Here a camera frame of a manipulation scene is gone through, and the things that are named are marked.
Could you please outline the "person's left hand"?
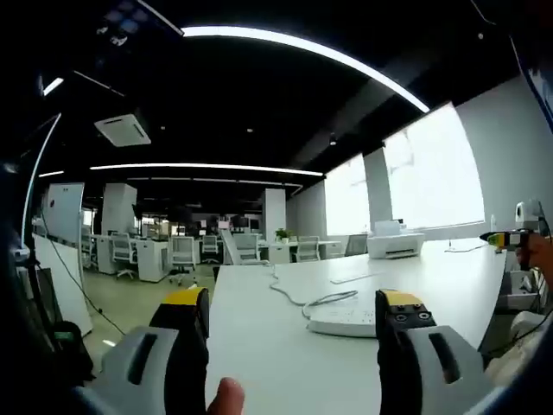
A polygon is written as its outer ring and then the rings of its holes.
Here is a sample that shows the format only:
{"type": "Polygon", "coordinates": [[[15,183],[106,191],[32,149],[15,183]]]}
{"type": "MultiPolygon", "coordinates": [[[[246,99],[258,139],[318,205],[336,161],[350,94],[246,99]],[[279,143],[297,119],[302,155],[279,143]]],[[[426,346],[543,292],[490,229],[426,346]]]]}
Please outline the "person's left hand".
{"type": "Polygon", "coordinates": [[[220,380],[217,393],[207,408],[209,415],[241,415],[245,403],[245,391],[233,378],[220,380]]]}

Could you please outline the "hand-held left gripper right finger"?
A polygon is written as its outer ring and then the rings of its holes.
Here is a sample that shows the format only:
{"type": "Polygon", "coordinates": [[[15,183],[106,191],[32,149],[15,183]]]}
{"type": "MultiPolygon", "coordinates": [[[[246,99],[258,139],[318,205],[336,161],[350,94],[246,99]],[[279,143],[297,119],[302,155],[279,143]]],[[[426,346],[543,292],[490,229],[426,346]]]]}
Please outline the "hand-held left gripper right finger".
{"type": "Polygon", "coordinates": [[[377,290],[375,323],[382,414],[465,414],[491,392],[480,352],[418,297],[377,290]]]}

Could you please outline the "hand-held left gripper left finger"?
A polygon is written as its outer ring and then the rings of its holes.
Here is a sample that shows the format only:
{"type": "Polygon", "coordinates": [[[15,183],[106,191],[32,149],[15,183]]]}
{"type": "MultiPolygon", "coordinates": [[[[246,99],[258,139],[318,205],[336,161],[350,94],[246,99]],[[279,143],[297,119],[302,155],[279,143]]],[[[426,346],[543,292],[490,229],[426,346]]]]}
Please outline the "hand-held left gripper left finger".
{"type": "Polygon", "coordinates": [[[106,353],[99,394],[117,414],[207,412],[209,308],[207,288],[177,290],[106,353]]]}

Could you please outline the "person's right hand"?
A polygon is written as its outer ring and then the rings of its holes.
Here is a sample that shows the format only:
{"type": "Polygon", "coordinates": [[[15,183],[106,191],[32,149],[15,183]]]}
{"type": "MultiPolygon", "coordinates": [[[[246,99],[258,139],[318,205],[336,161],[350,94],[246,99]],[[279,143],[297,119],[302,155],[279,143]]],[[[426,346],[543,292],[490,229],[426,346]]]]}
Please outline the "person's right hand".
{"type": "Polygon", "coordinates": [[[544,275],[552,273],[552,240],[532,233],[524,247],[517,250],[518,262],[538,268],[544,275]]]}

